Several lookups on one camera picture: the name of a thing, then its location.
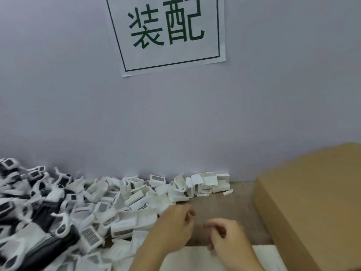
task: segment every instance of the wall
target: wall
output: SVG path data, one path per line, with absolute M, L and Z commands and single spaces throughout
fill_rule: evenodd
M 361 141 L 361 0 L 226 0 L 227 61 L 122 78 L 105 0 L 0 0 L 0 153 L 123 176 Z

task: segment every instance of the human hand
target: human hand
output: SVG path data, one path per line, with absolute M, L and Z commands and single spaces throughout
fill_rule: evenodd
M 186 245 L 192 236 L 196 212 L 190 204 L 171 205 L 161 214 L 145 242 L 168 255 Z
M 214 218 L 211 227 L 212 249 L 230 271 L 264 271 L 242 227 L 233 220 Z

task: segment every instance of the cardboard box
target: cardboard box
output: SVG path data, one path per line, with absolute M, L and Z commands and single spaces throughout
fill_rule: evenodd
M 288 271 L 361 270 L 361 144 L 265 173 L 253 199 Z

